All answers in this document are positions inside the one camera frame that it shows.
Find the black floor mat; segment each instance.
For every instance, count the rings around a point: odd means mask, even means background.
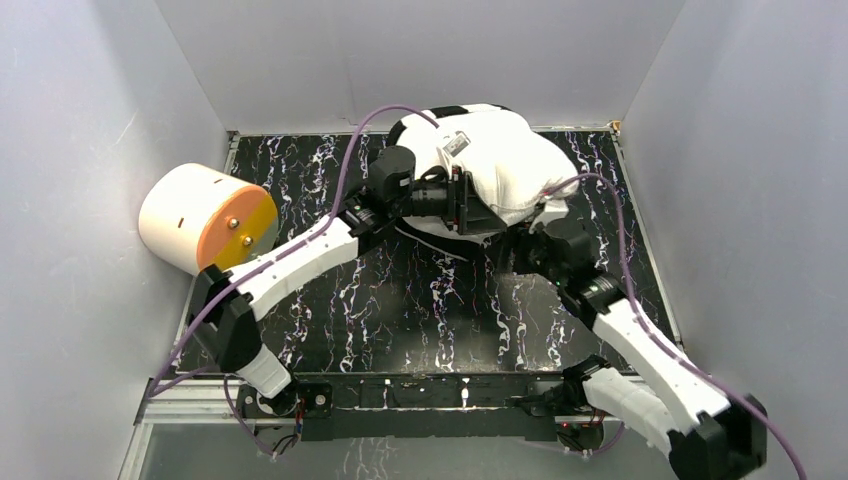
[[[628,261],[646,313],[671,336],[669,320],[609,131],[543,134],[578,171],[617,187],[625,207]],[[364,169],[384,135],[363,140],[351,175]],[[303,232],[326,214],[348,135],[241,138],[231,172],[262,185],[280,212],[280,237]],[[612,198],[588,182],[570,200],[594,237],[604,268],[620,276]],[[501,372],[559,370],[590,353],[626,362],[561,307],[536,276],[492,274],[399,236],[316,278],[260,322],[262,336],[296,372]],[[192,341],[180,371],[209,363]]]

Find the white cylinder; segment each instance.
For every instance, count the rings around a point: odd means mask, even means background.
[[[196,275],[270,251],[277,209],[262,187],[187,163],[159,180],[138,216],[138,232],[157,256]]]

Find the purple cable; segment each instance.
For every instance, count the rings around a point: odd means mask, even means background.
[[[636,321],[642,327],[642,330],[648,334],[648,337],[656,344],[660,350],[662,350],[666,355],[674,359],[677,363],[679,363],[683,368],[689,371],[691,374],[700,378],[701,380],[707,382],[713,387],[722,391],[727,397],[729,397],[734,402],[738,403],[745,410],[747,410],[754,418],[759,420],[766,428],[774,435],[775,440],[783,447],[783,450],[786,452],[786,455],[789,456],[789,460],[792,462],[792,465],[795,467],[795,471],[798,473],[798,478],[800,480],[807,480],[807,472],[804,470],[804,467],[801,465],[801,459],[798,457],[795,449],[792,448],[792,445],[789,444],[789,440],[786,436],[781,432],[777,425],[775,425],[768,417],[766,417],[763,412],[757,409],[751,402],[745,399],[742,395],[733,390],[730,386],[726,385],[724,382],[721,382],[706,372],[702,371],[691,362],[681,358],[677,355],[677,353],[669,348],[663,343],[659,337],[657,337],[653,330],[648,325],[647,321],[642,318],[642,314],[639,313],[639,302],[636,300],[635,289],[633,288],[633,277],[630,274],[630,267],[627,265],[627,256],[625,254],[626,250],[626,239],[624,235],[624,209],[621,206],[621,199],[618,198],[618,194],[616,193],[615,186],[606,178],[597,173],[581,173],[576,177],[569,178],[568,180],[562,182],[557,185],[555,188],[551,189],[551,192],[557,192],[568,185],[571,185],[574,182],[584,180],[587,178],[594,178],[599,182],[603,183],[604,187],[612,193],[613,200],[615,201],[615,212],[618,217],[618,251],[621,256],[621,270],[624,273],[624,286],[627,291],[627,299],[630,301],[630,308],[633,310],[633,313],[636,315]]]
[[[166,383],[165,385],[159,385],[158,387],[154,388],[153,393],[151,393],[150,396],[155,397],[156,395],[159,395],[160,393],[164,392],[165,390],[168,390],[169,388],[173,387],[174,385],[181,383],[183,380],[188,380],[189,378],[192,378],[195,375],[199,375],[201,373],[206,373],[206,372],[209,372],[211,370],[212,370],[211,365],[206,365],[205,367],[195,368],[194,370],[192,370],[190,372],[186,372],[186,373],[178,376],[177,378],[171,380],[170,382]]]
[[[427,120],[431,124],[433,124],[434,127],[439,128],[439,124],[436,123],[436,121],[434,119],[432,119],[432,118],[428,117],[426,114],[424,114],[424,112],[422,112],[418,109],[415,109],[413,107],[408,107],[406,105],[386,105],[386,106],[380,107],[377,110],[374,110],[373,112],[369,113],[362,120],[362,122],[359,123],[359,126],[356,127],[356,130],[353,132],[353,135],[350,137],[350,143],[348,143],[347,149],[345,150],[344,158],[342,159],[341,172],[339,173],[339,186],[336,190],[336,196],[333,199],[333,208],[332,208],[332,210],[330,210],[330,221],[325,223],[324,225],[322,225],[321,228],[319,228],[317,231],[315,231],[315,233],[309,235],[309,237],[307,237],[305,240],[301,240],[301,241],[297,242],[296,244],[292,245],[291,247],[287,248],[286,250],[284,250],[282,253],[277,255],[274,258],[273,261],[265,262],[262,265],[254,268],[253,270],[251,270],[250,272],[245,274],[245,276],[243,276],[240,279],[236,280],[235,282],[227,285],[227,287],[224,288],[223,290],[221,290],[221,292],[218,293],[218,295],[215,295],[212,298],[212,300],[209,303],[207,303],[206,306],[203,307],[203,309],[200,310],[200,312],[197,314],[197,316],[194,317],[194,320],[192,320],[191,324],[189,324],[188,328],[183,333],[183,336],[180,337],[180,340],[174,346],[174,349],[171,351],[171,354],[168,356],[168,360],[165,361],[165,363],[162,365],[162,368],[159,369],[159,372],[156,374],[156,376],[153,377],[153,381],[150,382],[150,388],[147,390],[147,393],[146,393],[146,396],[147,396],[148,399],[150,399],[150,398],[164,392],[168,388],[171,388],[172,386],[176,385],[176,383],[173,383],[173,384],[169,383],[167,385],[164,385],[161,389],[158,387],[159,383],[162,381],[162,379],[165,377],[165,375],[168,374],[168,370],[170,369],[171,365],[177,360],[177,357],[180,355],[180,352],[182,352],[183,348],[185,348],[186,344],[188,343],[188,339],[191,338],[192,335],[194,335],[194,332],[196,332],[197,329],[200,328],[200,324],[203,323],[203,319],[206,318],[207,315],[209,315],[209,313],[212,311],[212,309],[215,308],[221,302],[221,300],[224,299],[224,297],[229,295],[230,292],[232,292],[233,290],[238,288],[240,285],[244,284],[248,280],[250,280],[253,277],[262,273],[266,268],[270,267],[274,262],[278,262],[278,261],[282,260],[283,258],[285,258],[286,256],[288,256],[289,254],[291,254],[292,252],[302,248],[304,245],[307,244],[307,242],[310,242],[310,241],[314,240],[315,238],[319,237],[324,232],[326,232],[327,229],[330,228],[330,224],[332,223],[333,219],[336,218],[336,216],[339,213],[339,209],[341,208],[342,197],[344,197],[344,182],[345,182],[345,178],[347,177],[347,169],[348,169],[348,165],[350,164],[350,157],[353,155],[353,148],[356,145],[356,141],[359,139],[359,136],[362,134],[362,130],[365,129],[365,126],[368,124],[368,122],[371,121],[371,119],[373,119],[375,116],[377,116],[377,115],[379,115],[383,112],[389,111],[389,110],[405,110],[407,112],[414,113],[414,114],[424,118],[425,120]]]
[[[244,430],[244,432],[247,433],[247,435],[250,436],[251,439],[253,439],[253,443],[256,444],[256,448],[258,448],[260,452],[264,453],[265,455],[268,455],[269,457],[275,458],[277,454],[276,452],[274,452],[274,449],[269,447],[268,445],[265,445],[265,442],[263,442],[262,440],[259,440],[259,437],[257,437],[256,434],[253,433],[253,429],[250,428],[250,425],[248,425],[247,422],[245,422],[244,419],[241,418],[241,415],[239,415],[238,409],[236,409],[236,405],[233,403],[233,397],[230,396],[230,384],[228,381],[229,378],[229,375],[224,375],[224,398],[227,399],[227,405],[230,406],[230,411],[233,412],[233,417],[238,420],[239,426],[242,428],[242,430]]]
[[[609,449],[611,449],[612,446],[621,439],[622,435],[624,435],[624,422],[621,422],[621,425],[618,426],[618,430],[615,431],[615,435],[613,435],[612,440],[610,440],[606,445],[601,445],[600,448],[592,452],[592,455],[599,455],[609,451]]]
[[[247,282],[251,278],[254,278],[257,275],[259,275],[260,273],[262,273],[263,271],[265,271],[265,269],[270,267],[271,265],[273,265],[274,262],[278,262],[278,261],[282,260],[283,258],[285,258],[286,256],[290,255],[291,253],[302,248],[308,242],[310,242],[310,241],[314,240],[315,238],[321,236],[324,232],[327,231],[327,229],[330,228],[330,224],[333,222],[333,219],[336,218],[336,216],[339,213],[339,209],[341,208],[342,198],[344,197],[344,193],[345,193],[344,192],[344,182],[345,182],[345,179],[347,178],[348,165],[350,165],[350,158],[351,158],[351,156],[353,156],[353,149],[356,146],[356,142],[357,142],[357,140],[359,140],[359,136],[362,135],[362,131],[365,129],[366,125],[368,124],[368,122],[371,121],[371,119],[373,119],[375,116],[377,116],[377,115],[379,115],[383,112],[389,111],[389,110],[405,110],[407,112],[414,113],[414,114],[424,118],[428,122],[430,122],[434,127],[439,128],[439,124],[436,123],[436,121],[434,119],[432,119],[432,118],[428,117],[426,114],[424,114],[424,112],[422,112],[422,111],[420,111],[416,108],[413,108],[413,107],[408,107],[406,105],[386,105],[386,106],[380,107],[377,110],[374,110],[373,112],[366,115],[365,118],[362,120],[362,122],[359,123],[359,126],[356,127],[356,130],[354,130],[353,135],[351,135],[351,137],[350,137],[350,142],[347,145],[347,149],[345,149],[345,154],[344,154],[344,157],[342,158],[341,171],[339,172],[339,182],[338,182],[338,187],[336,189],[336,196],[333,199],[333,207],[330,210],[330,214],[329,214],[330,220],[327,223],[325,223],[324,225],[322,225],[321,228],[319,228],[314,233],[309,235],[305,240],[301,240],[301,241],[297,242],[296,244],[292,245],[291,247],[285,249],[282,253],[277,255],[274,258],[274,260],[265,262],[262,265],[254,268],[253,270],[251,270],[250,272],[245,274],[245,276],[243,276],[240,279],[236,280],[235,282],[231,283],[226,288],[224,288],[218,295],[213,297],[212,300],[209,303],[207,303],[203,307],[203,309],[200,310],[200,312],[198,312],[197,316],[194,318],[194,320],[192,320],[191,324],[189,324],[188,328],[183,333],[182,337],[180,337],[179,341],[174,346],[174,349],[171,351],[171,354],[168,356],[168,360],[165,361],[165,364],[162,365],[162,368],[159,370],[159,372],[156,374],[156,376],[153,377],[153,381],[150,383],[150,388],[148,388],[148,390],[146,392],[147,399],[153,398],[156,395],[159,395],[160,393],[164,392],[165,390],[173,387],[174,385],[182,382],[183,380],[187,380],[187,379],[193,377],[194,375],[196,375],[198,373],[202,373],[203,371],[205,371],[204,368],[198,368],[196,370],[192,370],[191,372],[180,375],[179,377],[175,378],[171,382],[168,382],[167,384],[162,385],[161,388],[159,387],[159,383],[162,381],[162,378],[164,378],[165,375],[167,375],[168,370],[170,369],[170,366],[174,363],[174,361],[176,361],[177,357],[180,355],[180,352],[182,351],[183,348],[185,348],[186,343],[188,343],[188,339],[191,338],[192,335],[194,335],[194,332],[197,331],[197,329],[200,327],[200,324],[203,323],[203,319],[205,319],[206,316],[209,315],[209,313],[212,311],[212,309],[215,308],[221,302],[221,300],[224,299],[224,297],[226,297],[230,292],[232,292],[233,290],[238,288],[240,285],[243,285],[245,282]],[[247,425],[247,423],[244,421],[244,419],[241,418],[241,415],[239,415],[238,410],[236,410],[236,407],[233,404],[232,398],[230,398],[230,391],[227,388],[227,377],[226,376],[224,376],[224,396],[227,398],[227,404],[230,406],[230,410],[233,412],[233,416],[236,418],[236,420],[238,420],[239,425],[241,425],[241,427],[245,430],[245,432],[247,432],[247,434],[250,435],[250,437],[253,439],[253,443],[255,443],[257,447],[259,447],[260,451],[262,451],[262,452],[264,452],[268,455],[271,455],[273,457],[274,451],[271,449],[271,447],[265,445],[265,443],[263,443],[261,440],[259,440],[256,437],[256,435],[253,434],[253,430]]]

